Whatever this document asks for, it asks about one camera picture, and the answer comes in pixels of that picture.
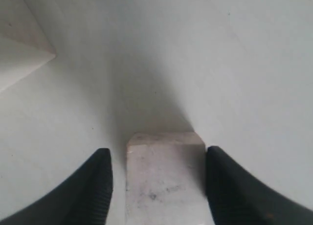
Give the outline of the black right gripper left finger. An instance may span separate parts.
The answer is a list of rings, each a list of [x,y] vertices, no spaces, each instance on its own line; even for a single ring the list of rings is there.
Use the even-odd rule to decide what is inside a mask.
[[[3,219],[2,225],[104,225],[113,193],[111,152],[97,149],[48,194]]]

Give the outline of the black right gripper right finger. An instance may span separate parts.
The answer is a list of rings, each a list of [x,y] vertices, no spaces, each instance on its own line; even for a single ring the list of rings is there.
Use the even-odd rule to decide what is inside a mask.
[[[312,210],[246,171],[218,146],[205,155],[206,196],[217,225],[311,225]]]

